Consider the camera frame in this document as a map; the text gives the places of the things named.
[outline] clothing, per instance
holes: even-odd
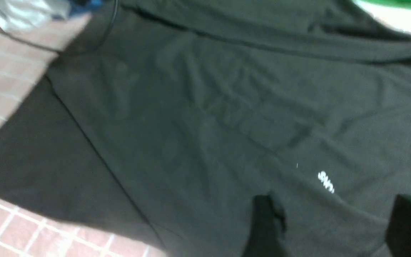
[[[1,198],[173,257],[247,257],[268,199],[269,251],[390,256],[399,193],[411,36],[343,0],[123,0],[0,130]]]

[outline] blue fabric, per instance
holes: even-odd
[[[97,10],[103,5],[102,0],[90,0],[85,6],[78,5],[71,0],[69,2],[71,3],[70,17]]]

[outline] tiled floor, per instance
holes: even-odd
[[[26,39],[62,47],[86,23],[83,18],[53,23]],[[0,36],[0,126],[15,111],[54,56]],[[161,257],[141,242],[89,228],[72,226],[22,210],[0,200],[0,257]]]

